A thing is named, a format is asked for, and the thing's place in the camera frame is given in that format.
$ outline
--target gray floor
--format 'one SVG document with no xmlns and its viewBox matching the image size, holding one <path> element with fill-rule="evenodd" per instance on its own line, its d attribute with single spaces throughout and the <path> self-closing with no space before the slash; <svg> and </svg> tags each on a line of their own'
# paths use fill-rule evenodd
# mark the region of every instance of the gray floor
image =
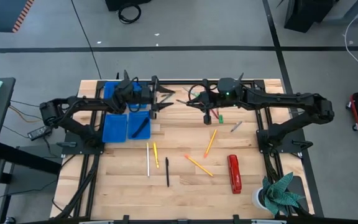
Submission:
<svg viewBox="0 0 358 224">
<path fill-rule="evenodd" d="M 329 16 L 343 15 L 354 1 L 340 1 Z M 153 0 L 141 6 L 139 22 L 127 26 L 115 12 L 107 11 L 103 0 L 74 2 L 93 47 L 273 46 L 260 0 Z M 316 24 L 307 34 L 284 29 L 287 6 L 285 2 L 276 7 L 278 2 L 269 0 L 281 46 L 344 45 L 345 27 Z M 358 25 L 349 30 L 349 40 L 358 45 Z M 0 33 L 0 48 L 87 46 L 70 0 L 36 0 L 18 33 Z M 352 131 L 354 121 L 344 109 L 350 95 L 358 91 L 358 63 L 347 52 L 283 54 L 293 90 L 320 93 L 334 105 L 332 123 L 305 128 L 306 138 L 314 142 L 310 155 L 324 214 L 358 219 L 358 133 Z M 96 52 L 95 58 L 103 78 L 115 78 L 124 69 L 139 78 L 238 77 L 242 72 L 244 78 L 282 77 L 275 52 Z M 98 73 L 90 53 L 21 53 L 0 54 L 0 77 L 17 79 L 13 100 L 39 104 L 75 95 L 80 80 L 97 79 Z M 36 108 L 15 106 L 39 115 Z M 5 125 L 23 134 L 41 126 L 24 123 L 11 111 Z M 57 130 L 49 141 L 63 137 Z M 6 129 L 0 141 L 12 146 L 44 144 Z M 19 222 L 45 219 L 54 187 L 14 196 L 9 215 Z"/>
</svg>

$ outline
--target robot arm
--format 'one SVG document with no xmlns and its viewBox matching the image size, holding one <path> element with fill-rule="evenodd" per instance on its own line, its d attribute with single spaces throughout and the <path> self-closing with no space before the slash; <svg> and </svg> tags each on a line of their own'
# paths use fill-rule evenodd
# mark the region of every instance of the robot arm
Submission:
<svg viewBox="0 0 358 224">
<path fill-rule="evenodd" d="M 44 125 L 51 128 L 62 127 L 72 133 L 79 135 L 84 142 L 96 147 L 102 143 L 102 130 L 95 131 L 94 127 L 75 121 L 71 116 L 78 111 L 107 111 L 112 114 L 123 114 L 127 103 L 150 104 L 150 117 L 156 118 L 156 112 L 164 109 L 173 103 L 156 103 L 156 92 L 174 93 L 158 84 L 158 78 L 152 77 L 151 89 L 147 85 L 141 86 L 140 91 L 134 91 L 132 85 L 135 79 L 130 80 L 124 72 L 124 78 L 114 90 L 112 98 L 79 98 L 71 96 L 68 98 L 54 99 L 40 104 L 40 110 Z"/>
<path fill-rule="evenodd" d="M 197 108 L 205 113 L 204 124 L 211 124 L 209 111 L 215 108 L 236 106 L 245 110 L 260 110 L 266 107 L 301 108 L 305 112 L 282 124 L 273 124 L 268 130 L 268 142 L 280 144 L 286 134 L 303 128 L 309 124 L 325 124 L 334 118 L 334 111 L 329 100 L 319 94 L 270 94 L 241 84 L 242 75 L 238 80 L 221 78 L 213 91 L 209 81 L 204 79 L 202 91 L 196 98 L 186 102 L 187 106 Z"/>
</svg>

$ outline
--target green plant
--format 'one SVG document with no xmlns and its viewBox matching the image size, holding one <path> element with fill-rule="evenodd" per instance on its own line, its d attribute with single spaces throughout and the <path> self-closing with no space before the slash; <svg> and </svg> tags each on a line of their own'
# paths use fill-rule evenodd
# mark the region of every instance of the green plant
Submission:
<svg viewBox="0 0 358 224">
<path fill-rule="evenodd" d="M 286 192 L 288 185 L 292 181 L 293 173 L 289 173 L 274 184 L 271 184 L 267 177 L 263 179 L 262 197 L 265 200 L 265 207 L 276 215 L 279 211 L 288 216 L 286 205 L 299 207 L 297 201 L 304 198 L 301 195 Z"/>
</svg>

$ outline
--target blue plastic container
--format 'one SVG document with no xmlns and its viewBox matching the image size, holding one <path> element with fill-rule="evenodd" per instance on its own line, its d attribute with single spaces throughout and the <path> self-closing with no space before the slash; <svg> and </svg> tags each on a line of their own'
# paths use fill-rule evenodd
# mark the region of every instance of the blue plastic container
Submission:
<svg viewBox="0 0 358 224">
<path fill-rule="evenodd" d="M 127 136 L 127 115 L 107 114 L 104 120 L 103 142 L 125 142 Z"/>
<path fill-rule="evenodd" d="M 134 86 L 134 91 L 140 91 L 142 88 L 140 87 L 140 83 L 132 83 Z M 112 94 L 114 93 L 114 89 L 116 88 L 116 86 L 118 85 L 118 82 L 106 82 L 104 84 L 104 99 L 106 98 L 110 98 L 112 97 Z M 141 109 L 145 109 L 147 105 L 140 105 Z M 130 107 L 132 110 L 137 110 L 137 108 L 139 107 L 139 105 L 133 105 L 133 104 L 128 104 L 128 107 Z"/>
<path fill-rule="evenodd" d="M 114 89 L 118 85 L 118 82 L 106 82 L 104 84 L 104 99 L 112 97 L 112 94 L 114 93 Z"/>
<path fill-rule="evenodd" d="M 145 118 L 148 118 L 149 122 L 140 131 L 140 133 L 136 136 L 136 138 L 132 138 L 132 135 L 139 129 Z M 150 139 L 151 134 L 152 134 L 152 126 L 150 121 L 150 113 L 148 111 L 129 113 L 128 139 L 134 139 L 134 140 Z"/>
</svg>

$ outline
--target wooden tabletop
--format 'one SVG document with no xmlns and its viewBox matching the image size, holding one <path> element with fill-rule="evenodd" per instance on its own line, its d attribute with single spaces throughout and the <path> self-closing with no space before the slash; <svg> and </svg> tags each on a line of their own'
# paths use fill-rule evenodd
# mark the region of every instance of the wooden tabletop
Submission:
<svg viewBox="0 0 358 224">
<path fill-rule="evenodd" d="M 94 97 L 97 80 L 83 80 L 79 96 Z M 265 80 L 268 93 L 283 93 L 279 79 Z M 173 219 L 232 219 L 272 218 L 270 212 L 255 208 L 251 195 L 262 186 L 266 175 L 264 160 L 258 150 L 255 131 L 255 111 L 237 108 L 220 109 L 224 124 L 212 117 L 212 125 L 203 124 L 203 113 L 176 100 L 187 100 L 185 85 L 165 85 L 176 91 L 168 100 L 175 104 L 165 108 L 152 120 L 152 137 L 148 141 L 127 140 L 125 143 L 106 144 L 100 158 L 96 190 L 94 192 L 92 220 L 122 220 L 130 215 L 131 220 Z M 285 108 L 271 108 L 274 123 L 290 118 Z M 80 111 L 74 118 L 87 124 L 91 112 Z M 264 112 L 264 126 L 267 127 Z M 243 123 L 232 133 L 230 130 L 239 121 Z M 203 154 L 209 140 L 217 134 L 208 157 Z M 154 152 L 150 147 L 150 177 L 147 177 L 146 142 L 156 142 L 160 168 L 155 165 Z M 184 157 L 189 154 L 194 160 L 214 174 L 210 177 Z M 235 154 L 239 160 L 242 180 L 241 194 L 231 192 L 227 168 L 227 156 Z M 165 158 L 169 159 L 170 187 L 165 176 Z M 313 213 L 310 193 L 301 160 L 290 154 L 281 154 L 284 174 L 293 172 L 302 178 L 309 210 Z M 55 202 L 64 207 L 78 187 L 83 156 L 77 155 L 60 172 Z M 88 191 L 85 192 L 80 215 L 85 214 Z M 51 217 L 59 214 L 52 207 Z"/>
</svg>

